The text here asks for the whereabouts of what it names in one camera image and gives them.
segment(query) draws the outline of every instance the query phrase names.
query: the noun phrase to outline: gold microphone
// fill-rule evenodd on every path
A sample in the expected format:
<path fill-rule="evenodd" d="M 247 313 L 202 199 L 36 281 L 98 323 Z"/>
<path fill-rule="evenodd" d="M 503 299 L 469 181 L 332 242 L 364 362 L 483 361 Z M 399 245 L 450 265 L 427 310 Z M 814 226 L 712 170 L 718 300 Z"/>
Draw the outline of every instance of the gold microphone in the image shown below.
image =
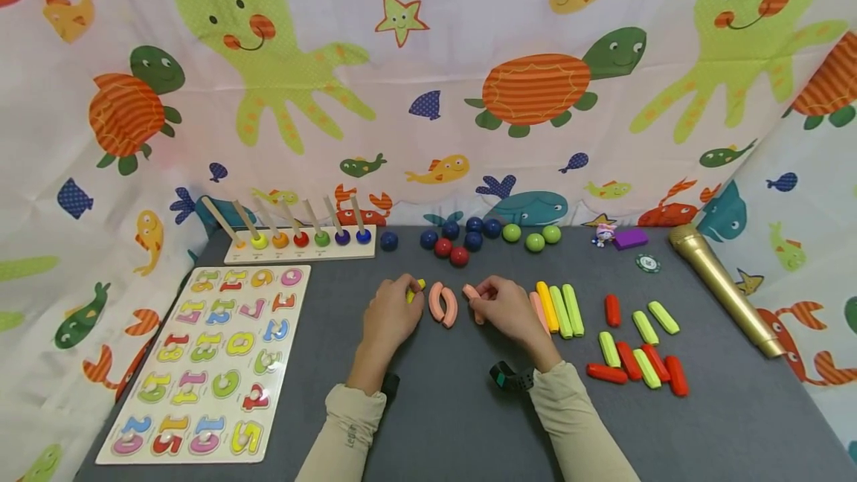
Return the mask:
<path fill-rule="evenodd" d="M 691 224 L 678 226 L 670 231 L 673 249 L 696 270 L 697 275 L 738 323 L 744 335 L 769 358 L 782 356 L 786 351 L 768 324 L 756 312 L 744 294 L 729 277 L 717 259 L 705 237 Z"/>

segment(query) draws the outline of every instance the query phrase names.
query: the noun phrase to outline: purple block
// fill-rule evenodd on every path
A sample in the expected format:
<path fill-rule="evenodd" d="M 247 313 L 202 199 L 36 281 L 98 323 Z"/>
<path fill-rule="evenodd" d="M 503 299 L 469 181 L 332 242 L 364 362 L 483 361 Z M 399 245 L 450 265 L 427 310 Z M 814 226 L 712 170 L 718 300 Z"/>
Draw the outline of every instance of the purple block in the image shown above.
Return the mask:
<path fill-rule="evenodd" d="M 617 250 L 627 250 L 628 248 L 635 248 L 638 245 L 644 244 L 649 244 L 649 237 L 645 234 L 643 229 L 640 228 L 633 228 L 621 233 L 616 233 L 616 236 L 613 239 L 613 245 L 616 246 Z"/>

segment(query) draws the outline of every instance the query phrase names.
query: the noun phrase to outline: beige sleeve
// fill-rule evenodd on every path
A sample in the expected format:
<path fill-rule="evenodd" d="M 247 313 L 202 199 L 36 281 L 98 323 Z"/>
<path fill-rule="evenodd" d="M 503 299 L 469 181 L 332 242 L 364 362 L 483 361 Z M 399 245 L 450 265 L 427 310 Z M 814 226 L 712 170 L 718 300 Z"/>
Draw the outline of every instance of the beige sleeve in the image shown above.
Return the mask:
<path fill-rule="evenodd" d="M 337 385 L 327 394 L 327 420 L 306 455 L 297 482 L 359 482 L 387 396 Z"/>
<path fill-rule="evenodd" d="M 564 361 L 545 374 L 535 370 L 533 381 L 530 398 L 566 482 L 639 482 L 573 364 Z"/>

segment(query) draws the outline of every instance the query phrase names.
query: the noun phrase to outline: hand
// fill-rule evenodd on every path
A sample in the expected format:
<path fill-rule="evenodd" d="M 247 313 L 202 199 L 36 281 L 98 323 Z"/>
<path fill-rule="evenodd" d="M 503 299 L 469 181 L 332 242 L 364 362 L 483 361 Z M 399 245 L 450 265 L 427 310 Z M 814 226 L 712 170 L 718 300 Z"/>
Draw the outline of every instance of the hand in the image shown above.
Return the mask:
<path fill-rule="evenodd" d="M 539 322 L 522 286 L 498 275 L 491 275 L 475 289 L 480 297 L 470 301 L 470 307 L 529 352 L 538 370 L 547 373 L 562 362 L 551 336 L 545 334 L 545 328 Z"/>
<path fill-rule="evenodd" d="M 407 289 L 416 292 L 410 303 L 405 299 Z M 370 396 L 380 390 L 390 359 L 417 328 L 424 307 L 425 295 L 412 275 L 382 281 L 376 297 L 363 312 L 363 338 L 345 382 L 348 387 L 359 388 Z"/>

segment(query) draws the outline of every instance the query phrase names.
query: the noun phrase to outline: poker chip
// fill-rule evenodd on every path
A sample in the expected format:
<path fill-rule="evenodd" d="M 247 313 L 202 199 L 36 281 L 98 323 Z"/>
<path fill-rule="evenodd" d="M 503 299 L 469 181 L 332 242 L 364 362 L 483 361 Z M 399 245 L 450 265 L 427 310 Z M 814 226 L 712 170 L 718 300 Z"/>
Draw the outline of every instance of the poker chip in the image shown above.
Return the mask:
<path fill-rule="evenodd" d="M 661 271 L 661 264 L 658 262 L 658 259 L 655 259 L 653 256 L 645 253 L 641 253 L 637 256 L 637 266 L 639 269 L 643 270 L 643 272 L 649 272 L 650 274 Z"/>

